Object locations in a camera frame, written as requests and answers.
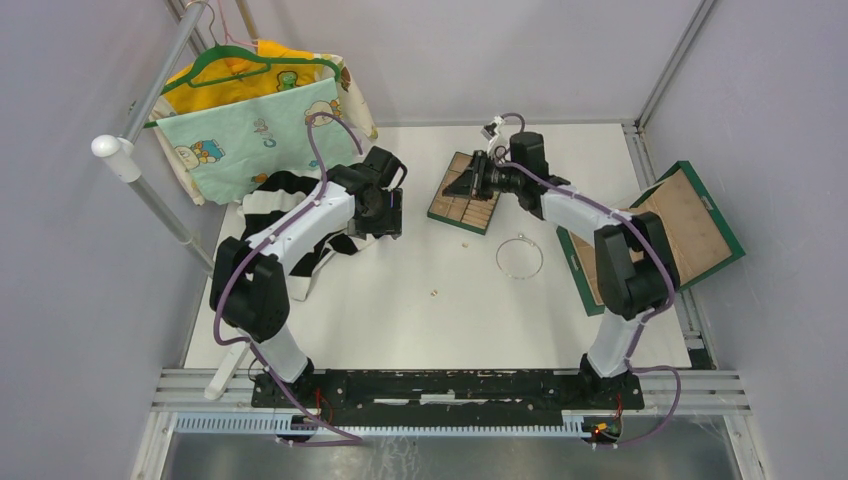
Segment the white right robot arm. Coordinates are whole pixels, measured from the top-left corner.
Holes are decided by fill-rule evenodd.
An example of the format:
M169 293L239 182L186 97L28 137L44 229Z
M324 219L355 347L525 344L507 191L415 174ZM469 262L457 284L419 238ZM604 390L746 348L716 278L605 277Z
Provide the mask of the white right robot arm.
M671 306L679 286L662 219L652 212L615 210L581 194L551 174L543 136L529 131L512 135L505 146L474 152L469 166L442 193L479 201L512 194L523 210L593 248L604 312L581 359L577 392L591 408L606 406L617 396L616 380L632 369L647 321Z

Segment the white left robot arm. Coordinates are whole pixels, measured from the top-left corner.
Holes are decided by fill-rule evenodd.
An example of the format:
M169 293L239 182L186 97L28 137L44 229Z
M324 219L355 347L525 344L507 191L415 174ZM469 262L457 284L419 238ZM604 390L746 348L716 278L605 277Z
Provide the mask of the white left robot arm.
M393 153L373 147L360 163L324 171L304 200L264 230L218 246L210 292L215 322L240 332L277 375L275 392L288 406L302 407L314 394L304 374L311 361L287 325L288 276L332 233L398 238L407 173Z

